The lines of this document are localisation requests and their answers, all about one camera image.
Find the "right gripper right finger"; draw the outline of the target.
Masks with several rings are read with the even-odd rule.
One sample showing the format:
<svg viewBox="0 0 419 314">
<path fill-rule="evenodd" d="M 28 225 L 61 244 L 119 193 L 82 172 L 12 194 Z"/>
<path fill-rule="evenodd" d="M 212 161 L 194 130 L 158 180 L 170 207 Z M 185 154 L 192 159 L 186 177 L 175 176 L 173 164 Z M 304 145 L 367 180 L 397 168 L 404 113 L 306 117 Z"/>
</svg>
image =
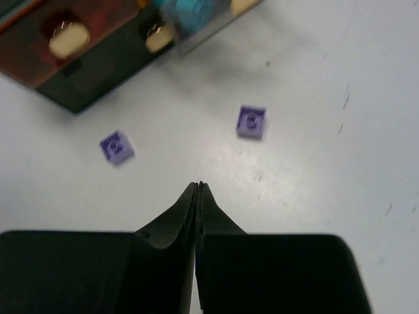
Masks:
<svg viewBox="0 0 419 314">
<path fill-rule="evenodd" d="M 196 280 L 204 313 L 370 313 L 355 258 L 333 234 L 249 234 L 200 183 Z"/>
</svg>

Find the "large teal lego brick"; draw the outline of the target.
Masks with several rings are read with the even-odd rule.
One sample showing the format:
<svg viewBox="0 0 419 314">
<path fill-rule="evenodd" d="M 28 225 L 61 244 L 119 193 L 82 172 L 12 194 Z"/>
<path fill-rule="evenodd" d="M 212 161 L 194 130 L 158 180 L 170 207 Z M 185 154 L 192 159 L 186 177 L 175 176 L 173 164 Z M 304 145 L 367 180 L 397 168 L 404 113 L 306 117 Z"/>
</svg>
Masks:
<svg viewBox="0 0 419 314">
<path fill-rule="evenodd" d="M 179 34 L 183 36 L 200 31 L 210 18 L 215 6 L 211 0 L 175 1 L 174 13 Z"/>
</svg>

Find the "clear drawer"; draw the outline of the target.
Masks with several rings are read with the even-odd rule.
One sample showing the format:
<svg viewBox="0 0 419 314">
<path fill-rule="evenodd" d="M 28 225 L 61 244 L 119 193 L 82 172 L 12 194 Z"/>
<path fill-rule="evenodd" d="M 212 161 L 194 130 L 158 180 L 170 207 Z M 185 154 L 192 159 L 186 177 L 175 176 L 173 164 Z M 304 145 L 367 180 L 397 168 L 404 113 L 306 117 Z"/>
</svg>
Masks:
<svg viewBox="0 0 419 314">
<path fill-rule="evenodd" d="M 210 37 L 233 23 L 239 16 L 247 11 L 254 9 L 259 1 L 231 1 L 231 0 L 213 0 L 215 6 L 207 24 L 198 32 L 181 36 L 176 26 L 176 15 L 174 13 L 175 1 L 165 1 L 160 7 L 160 11 L 166 25 L 173 33 L 175 45 L 181 55 L 186 55 L 198 48 Z"/>
</svg>

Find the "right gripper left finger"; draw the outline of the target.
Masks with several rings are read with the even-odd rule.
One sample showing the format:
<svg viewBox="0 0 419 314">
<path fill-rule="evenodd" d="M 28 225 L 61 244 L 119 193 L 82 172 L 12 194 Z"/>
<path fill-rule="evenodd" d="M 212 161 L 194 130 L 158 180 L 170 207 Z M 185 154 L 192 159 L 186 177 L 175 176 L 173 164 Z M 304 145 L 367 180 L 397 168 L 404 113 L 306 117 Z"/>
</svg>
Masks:
<svg viewBox="0 0 419 314">
<path fill-rule="evenodd" d="M 2 313 L 188 313 L 196 184 L 135 232 L 1 234 Z"/>
</svg>

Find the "purple lego brick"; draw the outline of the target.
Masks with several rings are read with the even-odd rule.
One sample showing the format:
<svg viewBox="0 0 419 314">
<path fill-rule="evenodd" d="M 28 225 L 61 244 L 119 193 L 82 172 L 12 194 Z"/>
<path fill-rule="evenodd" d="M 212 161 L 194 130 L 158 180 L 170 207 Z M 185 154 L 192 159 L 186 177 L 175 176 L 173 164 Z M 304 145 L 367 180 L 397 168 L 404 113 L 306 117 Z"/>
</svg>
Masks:
<svg viewBox="0 0 419 314">
<path fill-rule="evenodd" d="M 236 123 L 236 133 L 239 137 L 262 139 L 266 108 L 242 105 Z"/>
<path fill-rule="evenodd" d="M 119 130 L 100 141 L 100 147 L 106 160 L 113 166 L 119 166 L 135 156 L 127 136 Z"/>
</svg>

